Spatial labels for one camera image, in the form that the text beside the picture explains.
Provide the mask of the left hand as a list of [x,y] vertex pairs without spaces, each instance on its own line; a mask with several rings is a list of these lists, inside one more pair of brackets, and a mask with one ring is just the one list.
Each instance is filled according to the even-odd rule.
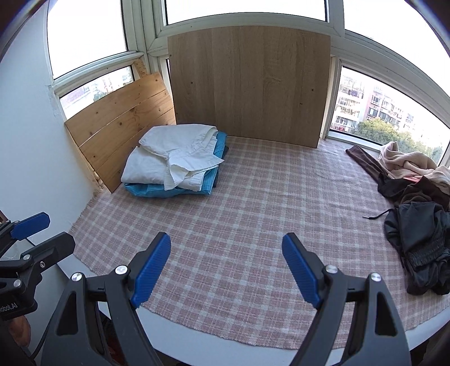
[[30,345],[30,323],[25,316],[16,317],[7,321],[8,330],[16,344],[27,348]]

